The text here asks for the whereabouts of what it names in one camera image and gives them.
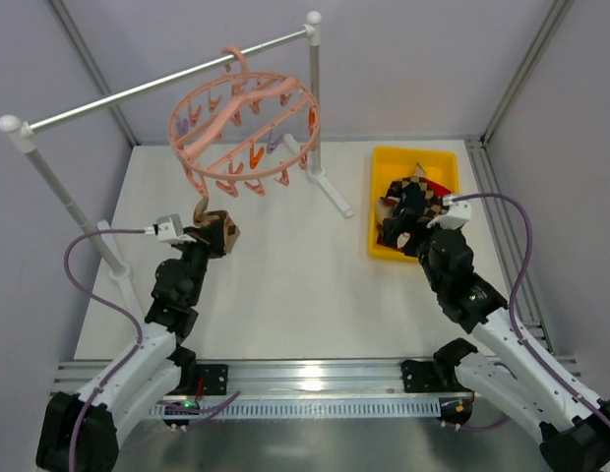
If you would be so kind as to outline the navy santa sock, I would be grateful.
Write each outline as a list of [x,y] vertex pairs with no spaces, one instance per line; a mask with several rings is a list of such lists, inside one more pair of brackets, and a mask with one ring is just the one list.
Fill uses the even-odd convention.
[[416,256],[417,238],[414,233],[402,232],[396,238],[396,249],[408,257]]

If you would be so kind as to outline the tan orange argyle sock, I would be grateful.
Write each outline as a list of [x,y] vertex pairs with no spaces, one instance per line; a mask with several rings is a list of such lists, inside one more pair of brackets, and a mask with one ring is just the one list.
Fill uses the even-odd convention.
[[240,235],[240,229],[226,210],[208,210],[208,207],[209,199],[202,197],[194,209],[191,235],[206,244],[214,254],[228,255]]

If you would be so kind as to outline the brown argyle sock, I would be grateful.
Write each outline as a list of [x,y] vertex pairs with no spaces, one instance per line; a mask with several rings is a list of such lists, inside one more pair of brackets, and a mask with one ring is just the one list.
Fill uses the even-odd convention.
[[434,192],[429,189],[427,180],[429,180],[429,179],[418,178],[418,177],[414,177],[414,176],[407,176],[407,177],[403,177],[401,179],[394,180],[394,181],[402,181],[404,184],[406,184],[407,182],[410,182],[410,181],[419,183],[421,189],[425,192],[426,203],[429,205],[429,207],[425,210],[424,214],[432,214],[434,217],[434,216],[440,214],[442,211],[442,199],[439,199],[434,194]]

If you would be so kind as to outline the red sock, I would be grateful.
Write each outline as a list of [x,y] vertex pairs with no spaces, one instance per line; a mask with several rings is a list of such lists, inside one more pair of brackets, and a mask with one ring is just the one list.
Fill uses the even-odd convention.
[[432,190],[434,192],[434,194],[441,199],[442,197],[445,197],[447,195],[451,195],[453,193],[452,190],[450,190],[449,188],[434,182],[432,180],[427,180],[429,189]]

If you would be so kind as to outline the beige maroon striped sock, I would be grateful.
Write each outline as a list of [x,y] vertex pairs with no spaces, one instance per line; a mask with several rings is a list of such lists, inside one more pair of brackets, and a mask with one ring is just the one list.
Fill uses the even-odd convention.
[[419,163],[416,163],[413,176],[418,178],[425,178],[427,176],[427,172]]

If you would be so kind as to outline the pink round clip hanger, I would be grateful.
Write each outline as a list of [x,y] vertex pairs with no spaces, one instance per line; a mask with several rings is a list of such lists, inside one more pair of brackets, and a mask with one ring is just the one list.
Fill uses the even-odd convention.
[[318,144],[319,103],[294,75],[252,70],[243,52],[223,72],[194,88],[174,107],[167,137],[192,188],[207,197],[217,187],[264,195],[265,182],[289,183]]

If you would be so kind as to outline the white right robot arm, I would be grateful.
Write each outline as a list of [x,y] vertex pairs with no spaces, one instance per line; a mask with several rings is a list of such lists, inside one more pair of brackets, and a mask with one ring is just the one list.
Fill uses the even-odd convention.
[[[473,340],[458,338],[437,351],[437,374],[480,394],[523,428],[552,470],[601,470],[610,462],[610,399],[540,345],[506,299],[474,271],[461,233],[470,219],[468,204],[449,203],[417,241],[418,261],[439,306]],[[497,358],[489,359],[473,342]]]

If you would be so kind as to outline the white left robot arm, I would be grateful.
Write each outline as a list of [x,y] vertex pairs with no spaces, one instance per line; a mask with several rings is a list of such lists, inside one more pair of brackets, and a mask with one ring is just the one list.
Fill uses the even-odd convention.
[[142,311],[129,267],[113,241],[103,243],[110,273],[124,300],[118,313],[135,330],[134,339],[100,374],[74,393],[49,400],[35,464],[44,471],[110,471],[134,427],[165,395],[193,383],[196,355],[183,347],[198,313],[209,261],[228,254],[239,234],[217,216],[185,227],[178,216],[159,218],[139,232],[179,251],[154,275],[152,305]]

